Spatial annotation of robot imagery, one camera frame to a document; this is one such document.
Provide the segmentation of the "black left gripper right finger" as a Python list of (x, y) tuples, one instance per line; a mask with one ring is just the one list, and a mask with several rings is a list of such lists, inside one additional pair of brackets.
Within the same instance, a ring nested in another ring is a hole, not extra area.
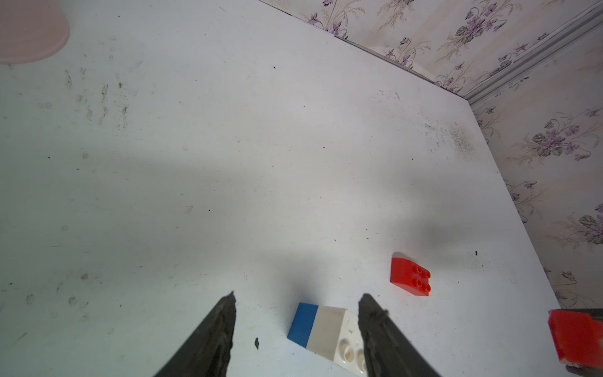
[(369, 293), (359, 301), (358, 325), (369, 376), (440, 376)]

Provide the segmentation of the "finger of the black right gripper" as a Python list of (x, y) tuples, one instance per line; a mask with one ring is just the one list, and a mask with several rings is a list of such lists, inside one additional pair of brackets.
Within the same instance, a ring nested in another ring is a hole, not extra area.
[[(602, 322), (602, 309), (574, 309), (573, 312), (589, 314), (593, 320)], [(603, 371), (587, 366), (567, 365), (565, 369), (574, 375), (582, 377), (603, 377)]]

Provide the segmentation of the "blue lego brick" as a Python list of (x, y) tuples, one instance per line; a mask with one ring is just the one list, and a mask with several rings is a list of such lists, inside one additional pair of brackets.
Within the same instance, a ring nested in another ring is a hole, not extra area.
[(312, 334), (312, 328), (317, 316), (319, 306), (309, 303), (299, 303), (294, 319), (291, 323), (287, 338), (306, 348)]

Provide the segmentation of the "long red lego brick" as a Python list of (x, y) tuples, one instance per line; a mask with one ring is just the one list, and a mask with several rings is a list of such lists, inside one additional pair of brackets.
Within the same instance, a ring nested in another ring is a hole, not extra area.
[(602, 370), (602, 322), (573, 309), (554, 309), (548, 325), (562, 364)]

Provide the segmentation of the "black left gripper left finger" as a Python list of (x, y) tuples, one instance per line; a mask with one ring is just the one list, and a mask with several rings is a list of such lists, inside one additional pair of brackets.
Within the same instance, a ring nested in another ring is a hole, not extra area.
[(236, 298), (222, 297), (156, 377), (225, 376), (236, 323)]

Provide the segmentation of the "white lego brick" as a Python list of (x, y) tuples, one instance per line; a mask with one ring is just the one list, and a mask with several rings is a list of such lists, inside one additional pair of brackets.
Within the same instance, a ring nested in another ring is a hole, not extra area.
[(348, 309), (319, 306), (306, 350), (356, 376), (368, 376), (358, 317)]

